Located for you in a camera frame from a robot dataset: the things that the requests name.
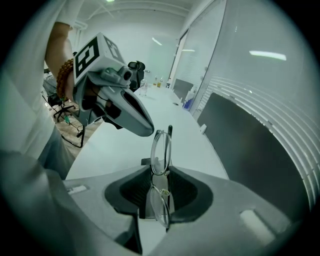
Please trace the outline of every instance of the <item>white desk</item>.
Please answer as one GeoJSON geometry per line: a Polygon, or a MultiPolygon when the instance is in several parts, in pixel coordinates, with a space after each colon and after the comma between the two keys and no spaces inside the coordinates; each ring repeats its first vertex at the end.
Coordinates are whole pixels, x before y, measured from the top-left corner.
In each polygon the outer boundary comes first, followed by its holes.
{"type": "MultiPolygon", "coordinates": [[[[168,130],[172,125],[172,164],[227,179],[226,172],[208,139],[191,114],[179,106],[172,90],[151,85],[147,97],[136,94],[149,112],[154,131],[168,130]]],[[[67,179],[78,179],[108,174],[141,165],[149,158],[154,134],[139,137],[126,130],[117,130],[102,123],[75,159],[67,179]]]]}

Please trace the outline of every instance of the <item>white box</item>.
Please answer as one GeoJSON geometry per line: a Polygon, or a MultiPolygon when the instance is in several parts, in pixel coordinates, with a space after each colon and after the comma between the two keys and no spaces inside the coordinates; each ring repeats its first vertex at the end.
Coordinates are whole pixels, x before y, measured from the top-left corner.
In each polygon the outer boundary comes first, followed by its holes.
{"type": "Polygon", "coordinates": [[[123,66],[127,64],[117,45],[100,32],[74,56],[74,84],[88,71],[99,72],[107,68],[118,71],[123,66]]]}

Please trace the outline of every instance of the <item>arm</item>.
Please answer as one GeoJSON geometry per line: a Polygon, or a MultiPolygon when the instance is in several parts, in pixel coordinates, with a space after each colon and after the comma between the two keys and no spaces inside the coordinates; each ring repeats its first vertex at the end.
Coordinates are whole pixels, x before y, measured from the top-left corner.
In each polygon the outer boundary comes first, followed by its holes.
{"type": "MultiPolygon", "coordinates": [[[[73,58],[71,43],[68,39],[69,30],[69,25],[56,22],[46,47],[45,62],[55,78],[58,76],[60,67],[73,58]]],[[[65,95],[71,100],[73,100],[74,86],[74,72],[71,72],[65,86],[65,95]]]]}

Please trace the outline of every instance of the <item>eyeglasses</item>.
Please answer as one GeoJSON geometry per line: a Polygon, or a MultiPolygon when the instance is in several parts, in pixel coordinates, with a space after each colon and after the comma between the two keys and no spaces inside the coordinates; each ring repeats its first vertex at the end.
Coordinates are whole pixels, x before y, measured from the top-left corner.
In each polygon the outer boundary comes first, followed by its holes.
{"type": "Polygon", "coordinates": [[[172,126],[169,126],[168,133],[158,130],[153,140],[151,149],[151,191],[150,202],[154,212],[154,216],[165,228],[170,226],[170,209],[167,203],[170,191],[167,189],[159,189],[153,183],[154,176],[165,176],[166,180],[169,175],[169,163],[171,161],[171,134],[172,126]]]}

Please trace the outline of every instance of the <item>white shirt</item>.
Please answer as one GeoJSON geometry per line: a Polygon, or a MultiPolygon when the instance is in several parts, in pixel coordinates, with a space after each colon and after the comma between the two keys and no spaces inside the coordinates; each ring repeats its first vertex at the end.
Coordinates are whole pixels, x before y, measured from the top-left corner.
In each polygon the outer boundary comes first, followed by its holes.
{"type": "Polygon", "coordinates": [[[48,1],[16,39],[0,70],[0,150],[38,159],[53,129],[41,90],[55,22],[74,25],[84,0],[48,1]]]}

